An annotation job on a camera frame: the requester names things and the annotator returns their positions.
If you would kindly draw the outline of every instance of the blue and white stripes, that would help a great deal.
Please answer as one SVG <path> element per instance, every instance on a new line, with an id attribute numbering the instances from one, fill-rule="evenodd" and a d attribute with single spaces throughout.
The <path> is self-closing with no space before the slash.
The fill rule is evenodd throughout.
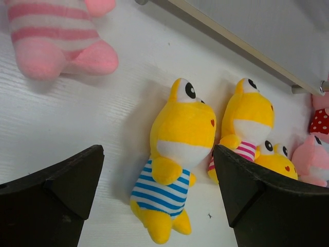
<path id="1" fill-rule="evenodd" d="M 135 187 L 131 200 L 137 202 L 141 209 L 151 209 L 176 217 L 184 209 L 190 184 L 190 172 L 183 170 L 181 176 L 170 185 L 161 185 L 152 178 L 152 160 L 144 166 Z"/>

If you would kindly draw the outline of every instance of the yellow plush toy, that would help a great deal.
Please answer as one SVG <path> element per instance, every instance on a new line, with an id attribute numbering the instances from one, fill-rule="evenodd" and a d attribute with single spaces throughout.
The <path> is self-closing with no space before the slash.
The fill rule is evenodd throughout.
<path id="1" fill-rule="evenodd" d="M 255 163 L 275 171 L 291 179 L 298 179 L 298 175 L 293 163 L 288 159 L 288 151 L 281 144 L 274 147 L 270 141 L 266 140 L 260 147 L 260 156 Z"/>
<path id="2" fill-rule="evenodd" d="M 267 139 L 273 126 L 271 102 L 260 94 L 252 80 L 245 78 L 239 81 L 225 110 L 220 144 L 254 161 L 259 155 L 256 147 Z M 213 158 L 208 175 L 218 183 Z"/>
<path id="3" fill-rule="evenodd" d="M 133 189 L 130 205 L 154 242 L 166 243 L 171 229 L 191 233 L 184 210 L 195 176 L 189 171 L 211 151 L 216 117 L 196 97 L 185 79 L 171 88 L 167 104 L 155 119 L 150 136 L 151 156 Z"/>

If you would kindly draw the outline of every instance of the white eye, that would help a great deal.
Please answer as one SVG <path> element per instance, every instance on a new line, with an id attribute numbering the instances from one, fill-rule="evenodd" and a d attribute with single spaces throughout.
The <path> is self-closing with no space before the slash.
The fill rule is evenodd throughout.
<path id="1" fill-rule="evenodd" d="M 288 149 L 282 144 L 275 145 L 275 153 L 288 157 Z"/>
<path id="2" fill-rule="evenodd" d="M 177 90 L 177 101 L 178 102 L 201 102 L 200 99 L 196 98 L 195 90 L 192 84 L 184 79 L 181 78 Z"/>
<path id="3" fill-rule="evenodd" d="M 320 139 L 317 136 L 314 136 L 314 137 L 315 137 L 315 146 L 322 145 L 322 142 L 320 141 Z"/>
<path id="4" fill-rule="evenodd" d="M 244 93 L 259 93 L 259 90 L 257 89 L 256 84 L 248 79 L 245 78 L 243 82 L 243 92 Z"/>
<path id="5" fill-rule="evenodd" d="M 261 146 L 260 151 L 262 155 L 272 155 L 274 154 L 273 145 L 271 142 L 266 140 Z"/>

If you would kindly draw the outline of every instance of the stuffed animal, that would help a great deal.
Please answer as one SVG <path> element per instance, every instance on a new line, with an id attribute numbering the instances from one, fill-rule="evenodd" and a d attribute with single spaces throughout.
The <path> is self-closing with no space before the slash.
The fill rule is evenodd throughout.
<path id="1" fill-rule="evenodd" d="M 167 104 L 152 125 L 151 156 L 130 201 L 133 213 L 155 243 L 166 243 L 171 229 L 191 233 L 184 209 L 189 187 L 196 180 L 190 169 L 210 153 L 215 131 L 211 107 L 196 97 L 190 82 L 176 80 Z"/>
<path id="2" fill-rule="evenodd" d="M 35 80 L 60 73 L 107 75 L 118 67 L 114 49 L 102 40 L 92 17 L 115 0 L 5 0 L 20 71 Z"/>
<path id="3" fill-rule="evenodd" d="M 302 182 L 327 186 L 329 155 L 318 137 L 311 134 L 293 153 L 291 159 Z"/>
<path id="4" fill-rule="evenodd" d="M 257 147 L 260 155 L 255 163 L 291 179 L 298 179 L 293 163 L 288 159 L 287 148 L 281 144 L 275 146 L 268 140 Z"/>
<path id="5" fill-rule="evenodd" d="M 315 109 L 309 132 L 316 135 L 323 142 L 329 143 L 329 94 L 324 96 L 312 95 L 312 103 Z"/>
<path id="6" fill-rule="evenodd" d="M 252 80 L 239 81 L 225 110 L 220 144 L 253 162 L 258 155 L 256 147 L 267 139 L 273 126 L 271 102 L 260 94 Z M 208 175 L 218 183 L 213 158 Z"/>

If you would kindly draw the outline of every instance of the white surface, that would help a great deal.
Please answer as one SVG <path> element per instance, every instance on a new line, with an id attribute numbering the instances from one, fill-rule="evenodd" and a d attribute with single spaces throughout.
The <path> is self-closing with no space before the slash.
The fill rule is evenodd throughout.
<path id="1" fill-rule="evenodd" d="M 329 35 L 305 14 L 322 17 L 323 1 L 185 1 L 313 88 L 327 79 Z"/>
<path id="2" fill-rule="evenodd" d="M 102 144 L 104 167 L 79 247 L 155 246 L 126 199 L 148 159 L 153 119 L 178 77 L 189 79 L 219 118 L 237 81 L 252 78 L 276 110 L 273 136 L 291 148 L 306 135 L 309 95 L 293 96 L 289 86 L 153 3 L 120 0 L 96 20 L 119 54 L 114 74 L 63 76 L 54 83 L 28 81 L 19 73 L 3 11 L 1 6 L 0 183 Z M 236 246 L 206 166 L 195 171 L 198 182 L 186 203 L 192 235 L 173 231 L 165 246 Z"/>

